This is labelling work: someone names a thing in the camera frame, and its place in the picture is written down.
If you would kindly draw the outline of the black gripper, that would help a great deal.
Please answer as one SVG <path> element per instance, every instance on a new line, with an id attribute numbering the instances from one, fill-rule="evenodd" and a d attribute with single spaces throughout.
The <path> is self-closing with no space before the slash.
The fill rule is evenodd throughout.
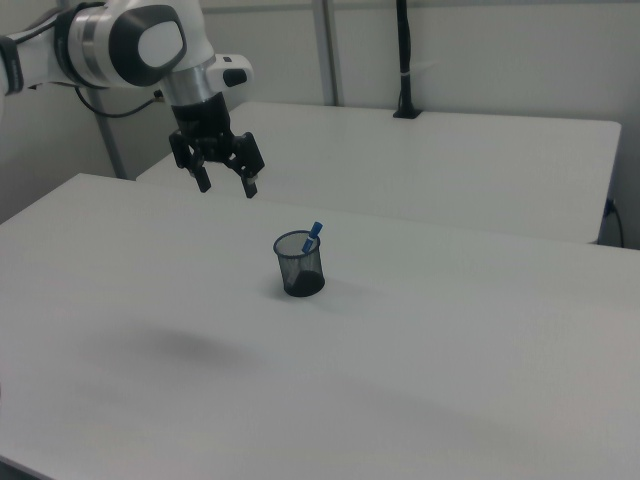
<path id="1" fill-rule="evenodd" d="M 265 167 L 252 133 L 235 136 L 223 93 L 192 105 L 172 106 L 177 130 L 169 136 L 176 165 L 195 179 L 201 193 L 211 188 L 205 162 L 225 164 L 241 179 L 245 196 L 254 198 L 256 181 Z"/>

